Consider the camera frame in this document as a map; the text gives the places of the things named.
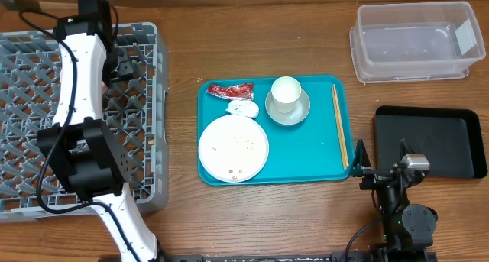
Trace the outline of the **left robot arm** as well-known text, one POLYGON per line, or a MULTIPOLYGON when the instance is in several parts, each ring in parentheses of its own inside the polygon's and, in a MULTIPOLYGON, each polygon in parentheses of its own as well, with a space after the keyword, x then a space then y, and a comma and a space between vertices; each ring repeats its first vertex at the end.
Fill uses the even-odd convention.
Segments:
POLYGON ((128 152, 103 120, 102 95, 118 67, 117 31, 106 0, 78 0, 77 15, 57 19, 60 98, 53 125, 37 133, 43 172, 104 222, 123 261, 157 261, 159 242, 131 195, 128 152))

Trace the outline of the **white cup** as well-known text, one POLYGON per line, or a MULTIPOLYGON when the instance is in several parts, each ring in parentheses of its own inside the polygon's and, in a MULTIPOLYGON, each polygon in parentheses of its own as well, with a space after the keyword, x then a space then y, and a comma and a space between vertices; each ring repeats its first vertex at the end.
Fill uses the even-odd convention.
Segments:
POLYGON ((280 113, 291 112, 301 95, 300 83, 291 76, 276 79, 271 86, 272 102, 280 113))

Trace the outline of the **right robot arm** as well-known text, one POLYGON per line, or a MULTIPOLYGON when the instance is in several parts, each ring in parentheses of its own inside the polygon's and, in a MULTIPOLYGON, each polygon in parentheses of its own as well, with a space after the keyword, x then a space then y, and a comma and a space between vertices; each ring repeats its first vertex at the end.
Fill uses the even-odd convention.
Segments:
POLYGON ((359 188, 371 193, 378 219, 357 231, 345 248, 346 261, 436 261, 427 248, 433 245, 438 214, 424 205, 410 203, 407 190, 420 184, 429 173, 430 163, 423 154, 415 154, 400 141, 400 162, 390 170, 379 171, 371 163, 362 140, 357 142, 352 176, 360 177, 359 188), (384 242, 368 251, 353 251, 354 241, 364 231, 381 225, 384 242))

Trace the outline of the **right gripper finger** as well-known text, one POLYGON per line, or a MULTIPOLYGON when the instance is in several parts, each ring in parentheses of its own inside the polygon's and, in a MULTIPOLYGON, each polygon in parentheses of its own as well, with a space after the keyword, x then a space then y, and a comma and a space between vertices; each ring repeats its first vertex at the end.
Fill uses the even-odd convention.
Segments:
POLYGON ((355 149, 355 156, 351 163, 349 175, 353 177, 362 177, 371 172, 371 163, 362 139, 359 139, 355 149))
POLYGON ((413 154, 413 150, 409 147, 405 138, 400 140, 400 162, 406 161, 406 159, 413 154))

